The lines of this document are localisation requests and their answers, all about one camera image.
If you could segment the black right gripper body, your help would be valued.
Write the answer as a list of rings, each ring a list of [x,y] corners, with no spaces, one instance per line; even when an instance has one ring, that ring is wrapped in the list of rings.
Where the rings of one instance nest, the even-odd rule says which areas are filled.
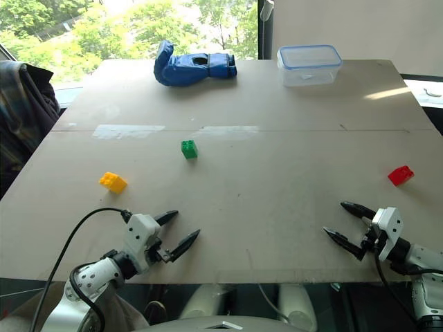
[[[366,216],[363,216],[361,220],[367,227],[361,240],[362,253],[382,251],[386,245],[387,232],[378,225],[373,224],[373,222]]]

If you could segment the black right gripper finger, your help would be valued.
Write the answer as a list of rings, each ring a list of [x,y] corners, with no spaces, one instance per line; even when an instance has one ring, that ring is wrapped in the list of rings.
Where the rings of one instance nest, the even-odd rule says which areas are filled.
[[[340,202],[340,205],[350,214],[353,216],[356,216],[357,218],[367,218],[367,219],[373,219],[375,217],[376,212],[369,209],[368,207],[365,207],[363,205],[349,202],[349,201],[343,201]]]
[[[341,233],[332,230],[327,227],[323,227],[323,230],[326,232],[326,234],[330,237],[332,241],[334,241],[337,245],[348,251],[350,254],[352,254],[356,259],[361,261],[363,257],[365,256],[365,250],[362,249],[359,246],[354,245],[351,243],[347,237],[342,235]]]

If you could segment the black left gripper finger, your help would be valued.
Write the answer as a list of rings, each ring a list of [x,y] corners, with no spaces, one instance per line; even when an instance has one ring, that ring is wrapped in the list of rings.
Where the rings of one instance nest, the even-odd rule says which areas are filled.
[[[170,261],[176,261],[180,256],[187,252],[199,236],[200,231],[200,229],[195,230],[194,232],[190,233],[185,239],[183,239],[170,253]]]
[[[160,225],[163,226],[169,221],[173,220],[174,217],[178,215],[178,210],[169,210],[163,213],[160,213],[154,217],[154,220]]]

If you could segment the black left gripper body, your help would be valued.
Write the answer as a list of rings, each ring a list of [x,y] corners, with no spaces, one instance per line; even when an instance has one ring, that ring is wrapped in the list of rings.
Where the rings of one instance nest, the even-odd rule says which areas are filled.
[[[161,248],[162,241],[157,237],[152,245],[145,250],[145,260],[149,267],[158,262],[168,263],[172,261],[172,255],[169,250]]]

